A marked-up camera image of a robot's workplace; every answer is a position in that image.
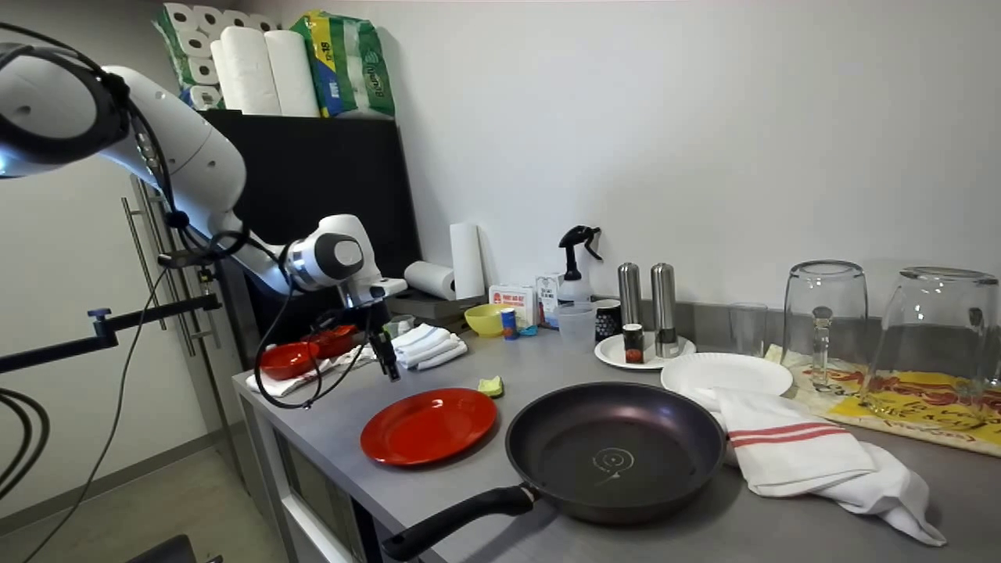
white plate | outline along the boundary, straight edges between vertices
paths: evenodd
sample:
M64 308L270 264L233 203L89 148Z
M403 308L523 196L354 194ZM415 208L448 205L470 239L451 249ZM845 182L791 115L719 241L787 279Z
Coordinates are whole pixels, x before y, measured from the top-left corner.
M787 394L791 371L780 363L746 354L692 354L670 359L659 385L678 394Z
M595 356L608 366L617 366L617 368L632 368L632 371L657 371L663 368L667 363L678 359L678 356L688 356L695 354L695 343L678 339L681 343L681 354L678 356L657 356L654 354L654 332L645 336L645 356L648 363L627 363L627 343L623 343L623 336L610 336L604 342L595 343Z

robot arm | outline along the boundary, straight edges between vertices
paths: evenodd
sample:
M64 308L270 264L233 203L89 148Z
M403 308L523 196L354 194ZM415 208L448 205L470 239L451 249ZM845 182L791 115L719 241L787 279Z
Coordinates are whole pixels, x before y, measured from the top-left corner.
M357 215L326 215L287 246L248 231L233 212L248 182L240 152L149 77L60 47L0 43L0 179L92 152L163 192L214 246L234 245L233 256L277 294L341 288L348 305L367 305L402 290Z

spray bottle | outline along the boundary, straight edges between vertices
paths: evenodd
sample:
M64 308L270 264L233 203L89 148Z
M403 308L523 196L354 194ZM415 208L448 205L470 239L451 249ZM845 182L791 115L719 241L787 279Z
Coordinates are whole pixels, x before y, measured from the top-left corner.
M559 246L568 249L568 270L559 275L559 288L557 288L557 302L559 305L577 305L577 302L587 302L591 300L591 288L584 281L584 275L577 266L577 245L584 245L584 249L600 264L595 245L599 245L600 229L591 224L577 224L559 239Z

black frying pan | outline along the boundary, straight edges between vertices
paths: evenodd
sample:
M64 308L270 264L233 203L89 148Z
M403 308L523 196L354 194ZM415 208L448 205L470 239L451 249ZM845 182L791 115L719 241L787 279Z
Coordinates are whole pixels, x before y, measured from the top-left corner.
M651 385L577 385L539 397L506 429L523 474L403 530L384 555L411 561L489 512L528 512L539 496L577 519L636 524L685 506L724 465L726 435L681 394Z

countertop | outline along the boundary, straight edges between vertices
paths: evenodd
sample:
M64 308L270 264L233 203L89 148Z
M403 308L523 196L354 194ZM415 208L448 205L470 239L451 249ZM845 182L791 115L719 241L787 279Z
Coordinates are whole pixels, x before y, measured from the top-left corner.
M587 348L571 348L549 332L523 342L466 342L474 354L462 359L434 371L402 371L402 383L389 383L378 366L363 366L310 409L270 408L244 385L248 375L238 375L238 387L372 519L402 531L462 496L515 486L520 474L506 463L504 432L535 397L580 383L659 385L659 371L604 366ZM477 387L486 375L504 375L506 394L499 401L500 425L482 448L432 468L375 465L361 450L361 432L383 408L432 387ZM932 486L932 523L947 534L947 548L918 544L879 519L845 512L831 499L753 496L738 468L730 465L692 506L654 524L608 530L577 523L542 499L525 515L486 515L461 530L426 561L999 561L1001 460L879 432L850 432L883 444Z

